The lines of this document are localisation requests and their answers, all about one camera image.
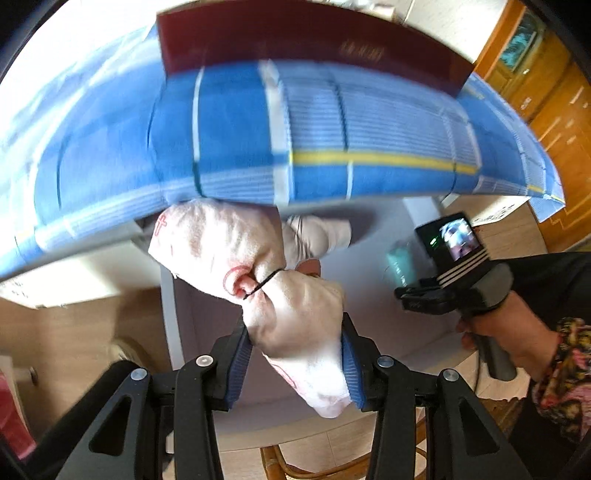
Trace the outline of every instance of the black handle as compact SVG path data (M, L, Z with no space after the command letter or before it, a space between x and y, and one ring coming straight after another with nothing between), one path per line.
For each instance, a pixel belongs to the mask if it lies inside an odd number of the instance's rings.
M488 374L492 378L508 382L517 376L517 369L509 354L503 350L493 337L474 335L476 346L488 367Z

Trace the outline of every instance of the blue checkered cloth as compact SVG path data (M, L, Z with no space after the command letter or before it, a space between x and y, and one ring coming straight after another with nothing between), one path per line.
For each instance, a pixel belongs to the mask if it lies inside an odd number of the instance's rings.
M45 85L0 132L0 274L194 199L284 205L375 194L531 196L560 179L526 124L472 75L457 99L390 74L250 61L166 79L155 29Z

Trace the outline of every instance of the window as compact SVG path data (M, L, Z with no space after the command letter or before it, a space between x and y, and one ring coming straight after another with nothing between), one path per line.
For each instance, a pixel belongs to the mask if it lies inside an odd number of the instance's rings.
M527 53L534 45L534 41L542 34L543 26L538 18L526 12L515 35L509 41L505 51L501 54L501 61L514 72L522 60L527 56Z

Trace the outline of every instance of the blue gripper pad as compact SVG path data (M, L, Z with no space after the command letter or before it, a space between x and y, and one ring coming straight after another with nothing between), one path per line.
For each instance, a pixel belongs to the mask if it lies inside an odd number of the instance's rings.
M359 361L345 333L341 336L341 343L343 349L343 373L345 374L349 395L351 400L357 405L357 408L362 409L365 405L366 397L363 391Z
M227 402L229 408L232 408L234 402L240 397L248 362L251 359L251 352L252 343L248 337L248 332L244 329L244 334L240 338L236 354L232 358L228 371L228 387L224 400Z

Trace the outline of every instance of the floral sleeve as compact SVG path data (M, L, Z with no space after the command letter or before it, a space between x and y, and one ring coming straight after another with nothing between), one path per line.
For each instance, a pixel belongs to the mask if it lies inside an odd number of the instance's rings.
M565 318L557 330L558 350L532 399L540 415L579 443L591 426L591 326L582 319Z

